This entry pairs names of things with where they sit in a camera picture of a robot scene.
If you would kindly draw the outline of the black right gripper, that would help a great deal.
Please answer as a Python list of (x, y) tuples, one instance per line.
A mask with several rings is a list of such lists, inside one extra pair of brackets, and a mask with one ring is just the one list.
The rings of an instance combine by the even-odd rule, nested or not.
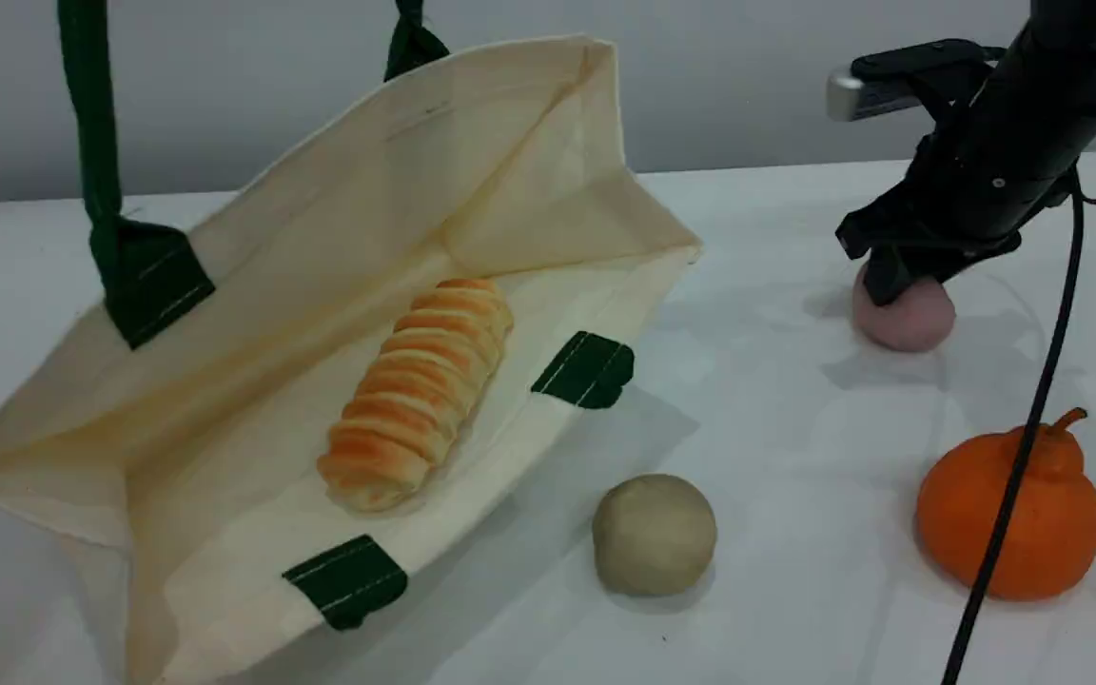
[(944, 284), (1021, 243), (1021, 226), (1068, 190), (1082, 152), (1073, 90), (840, 90), (835, 117), (925, 109), (934, 127), (904, 176), (835, 231), (861, 285), (887, 307), (920, 279)]

